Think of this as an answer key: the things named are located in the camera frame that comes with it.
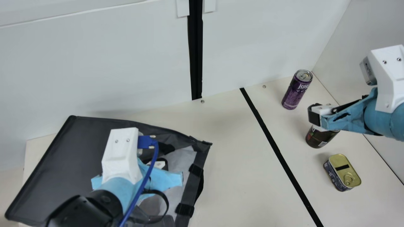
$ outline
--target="black wall seam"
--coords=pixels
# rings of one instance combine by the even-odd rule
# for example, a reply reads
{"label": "black wall seam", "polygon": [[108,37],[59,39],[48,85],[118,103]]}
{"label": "black wall seam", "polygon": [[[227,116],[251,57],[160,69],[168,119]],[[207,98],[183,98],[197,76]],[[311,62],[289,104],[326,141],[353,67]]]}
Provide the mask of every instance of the black wall seam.
{"label": "black wall seam", "polygon": [[271,133],[269,132],[267,126],[264,123],[264,120],[262,120],[261,115],[259,115],[258,110],[255,108],[255,106],[254,106],[253,102],[251,101],[250,97],[248,96],[246,90],[244,88],[240,88],[240,91],[243,94],[245,100],[247,101],[251,111],[253,112],[255,118],[257,119],[259,125],[261,126],[262,131],[264,132],[265,136],[267,137],[269,144],[271,145],[272,149],[274,150],[276,157],[278,158],[283,169],[285,170],[286,174],[288,175],[289,180],[292,182],[292,185],[295,187],[297,194],[300,196],[300,199],[302,200],[303,204],[305,205],[305,207],[306,207],[307,211],[309,212],[311,218],[313,219],[314,223],[318,227],[323,227],[323,224],[321,223],[316,212],[314,211],[313,207],[311,206],[309,200],[307,199],[306,195],[304,194],[302,188],[300,187],[299,183],[297,182],[296,178],[294,177],[292,171],[290,170],[288,164],[286,163],[286,160],[283,158],[278,146],[275,143],[275,140],[272,138]]}
{"label": "black wall seam", "polygon": [[192,100],[202,98],[202,0],[189,0],[188,47]]}

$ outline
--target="black strap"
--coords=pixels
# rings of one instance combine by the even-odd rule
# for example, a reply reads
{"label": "black strap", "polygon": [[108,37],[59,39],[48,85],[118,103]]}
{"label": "black strap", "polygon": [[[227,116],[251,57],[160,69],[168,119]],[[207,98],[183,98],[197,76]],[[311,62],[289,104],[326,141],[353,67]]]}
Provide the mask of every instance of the black strap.
{"label": "black strap", "polygon": [[199,180],[198,190],[197,190],[197,192],[196,192],[195,202],[198,200],[199,196],[200,196],[201,193],[202,193],[202,190],[203,190],[203,181],[204,181],[204,180],[203,180],[203,172],[202,172],[202,175],[201,175],[200,180]]}
{"label": "black strap", "polygon": [[164,212],[164,214],[162,216],[149,216],[149,220],[147,220],[147,221],[141,220],[141,219],[136,219],[136,218],[133,218],[133,217],[129,218],[130,221],[132,221],[134,223],[138,223],[138,224],[143,224],[143,225],[150,225],[150,224],[155,224],[155,223],[161,222],[163,220],[164,216],[166,216],[166,214],[168,212],[168,208],[170,206],[169,203],[168,203],[167,196],[164,193],[162,193],[161,191],[159,191],[159,190],[148,190],[148,189],[145,189],[142,192],[142,195],[143,194],[155,194],[155,195],[161,196],[161,198],[164,199],[164,202],[166,202],[167,209],[166,209],[166,211]]}
{"label": "black strap", "polygon": [[195,164],[192,164],[190,166],[189,172],[196,175],[197,177],[201,177],[203,175],[203,169]]}
{"label": "black strap", "polygon": [[179,215],[189,216],[190,218],[192,218],[194,210],[195,208],[193,206],[180,203],[175,209],[175,212]]}
{"label": "black strap", "polygon": [[192,164],[191,167],[189,168],[189,172],[200,178],[198,190],[196,192],[196,198],[195,198],[195,202],[196,202],[203,190],[203,183],[204,183],[203,169],[195,164]]}

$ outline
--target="black line on table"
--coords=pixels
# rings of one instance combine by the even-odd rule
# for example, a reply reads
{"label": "black line on table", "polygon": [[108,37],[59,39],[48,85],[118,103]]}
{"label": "black line on table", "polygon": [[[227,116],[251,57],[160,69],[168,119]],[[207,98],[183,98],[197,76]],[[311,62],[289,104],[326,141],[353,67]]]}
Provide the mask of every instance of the black line on table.
{"label": "black line on table", "polygon": [[243,94],[244,98],[246,99],[248,105],[250,106],[251,111],[253,112],[255,118],[257,119],[259,125],[261,126],[262,131],[264,132],[265,136],[269,144],[271,145],[272,149],[274,150],[276,157],[278,157],[279,162],[281,163],[283,169],[285,170],[286,174],[289,177],[289,180],[292,182],[292,185],[295,187],[297,194],[300,196],[303,204],[305,205],[307,211],[309,212],[311,218],[313,219],[314,223],[318,227],[323,227],[320,219],[318,218],[316,212],[314,211],[313,207],[311,206],[309,200],[307,199],[306,195],[304,194],[302,188],[300,187],[299,183],[297,182],[295,176],[293,175],[292,171],[290,170],[288,164],[286,163],[285,159],[283,158],[278,146],[275,143],[275,140],[272,138],[271,133],[269,132],[267,126],[265,125],[264,121],[262,120],[261,115],[259,115],[258,110],[255,108],[253,102],[251,101],[250,97],[248,96],[246,90],[244,88],[240,88],[241,93]]}

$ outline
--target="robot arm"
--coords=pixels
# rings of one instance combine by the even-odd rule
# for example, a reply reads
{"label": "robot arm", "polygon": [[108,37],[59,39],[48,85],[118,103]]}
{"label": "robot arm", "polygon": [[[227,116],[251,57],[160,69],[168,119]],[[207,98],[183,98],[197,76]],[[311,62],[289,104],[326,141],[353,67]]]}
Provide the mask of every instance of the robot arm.
{"label": "robot arm", "polygon": [[311,105],[309,121],[325,130],[384,135],[404,141],[404,46],[373,50],[360,66],[366,83],[377,87],[368,96],[340,107]]}

